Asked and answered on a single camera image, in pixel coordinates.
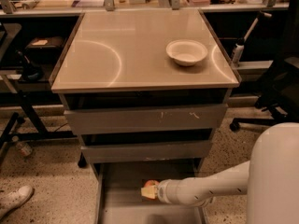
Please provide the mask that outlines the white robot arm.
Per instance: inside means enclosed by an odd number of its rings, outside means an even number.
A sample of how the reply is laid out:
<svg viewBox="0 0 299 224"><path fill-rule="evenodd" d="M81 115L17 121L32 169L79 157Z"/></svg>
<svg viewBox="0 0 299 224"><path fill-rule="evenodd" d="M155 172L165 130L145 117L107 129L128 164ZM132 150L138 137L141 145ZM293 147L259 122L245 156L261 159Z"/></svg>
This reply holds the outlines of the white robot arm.
<svg viewBox="0 0 299 224"><path fill-rule="evenodd" d="M266 129L250 160L206 177L149 180L141 195L167 204L206 206L213 198L247 196L247 224L299 224L299 124Z"/></svg>

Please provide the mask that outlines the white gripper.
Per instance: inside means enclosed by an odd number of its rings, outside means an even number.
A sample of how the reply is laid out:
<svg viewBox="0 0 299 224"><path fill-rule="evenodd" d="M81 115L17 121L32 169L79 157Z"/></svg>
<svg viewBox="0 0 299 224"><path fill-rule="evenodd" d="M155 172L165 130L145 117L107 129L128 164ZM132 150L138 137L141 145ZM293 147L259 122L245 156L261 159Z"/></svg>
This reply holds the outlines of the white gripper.
<svg viewBox="0 0 299 224"><path fill-rule="evenodd" d="M161 181L157 187L156 186L147 186L141 189L141 195L145 198L158 200L162 203L171 203L170 199L167 196L167 189L170 183L170 179Z"/></svg>

